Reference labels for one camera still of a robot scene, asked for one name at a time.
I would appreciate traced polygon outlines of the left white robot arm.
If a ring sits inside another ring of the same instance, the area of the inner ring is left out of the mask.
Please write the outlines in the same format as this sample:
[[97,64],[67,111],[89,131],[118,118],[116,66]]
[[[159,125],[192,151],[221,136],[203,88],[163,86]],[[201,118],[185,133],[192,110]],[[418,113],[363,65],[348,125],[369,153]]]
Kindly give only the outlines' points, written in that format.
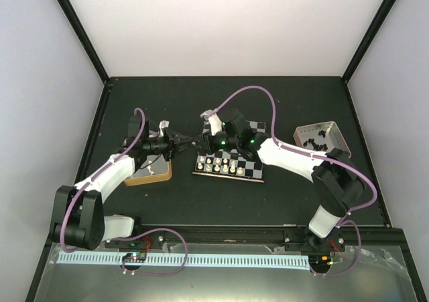
[[159,155],[169,161],[193,142],[169,127],[160,127],[151,136],[145,119],[132,117],[127,136],[107,161],[86,179],[72,186],[62,185],[56,191],[49,237],[65,252],[78,248],[96,249],[100,243],[120,238],[129,248],[138,247],[144,232],[132,217],[106,216],[103,204],[126,179],[147,161]]

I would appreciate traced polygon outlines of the black and white chessboard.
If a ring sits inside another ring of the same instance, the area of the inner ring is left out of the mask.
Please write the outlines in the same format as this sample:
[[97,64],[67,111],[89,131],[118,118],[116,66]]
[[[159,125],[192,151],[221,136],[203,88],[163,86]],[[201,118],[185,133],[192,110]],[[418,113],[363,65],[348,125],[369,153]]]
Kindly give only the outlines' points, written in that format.
[[237,149],[242,138],[233,132],[232,125],[223,123],[222,137],[217,137],[215,149],[210,153],[199,151],[193,174],[264,183],[264,166],[261,162],[244,158]]

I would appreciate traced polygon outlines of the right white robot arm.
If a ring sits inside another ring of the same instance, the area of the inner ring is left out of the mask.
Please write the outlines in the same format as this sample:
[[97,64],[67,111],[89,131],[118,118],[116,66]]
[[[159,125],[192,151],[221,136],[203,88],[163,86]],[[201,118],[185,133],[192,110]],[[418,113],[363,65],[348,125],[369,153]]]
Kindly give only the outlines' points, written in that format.
[[195,142],[202,155],[200,168],[244,175],[259,165],[274,166],[307,179],[316,188],[320,204],[304,240],[312,250],[326,246],[329,234],[351,212],[365,189],[348,155],[340,149],[326,153],[282,143],[273,133],[253,128],[236,109],[223,115],[207,110],[201,118],[204,129]]

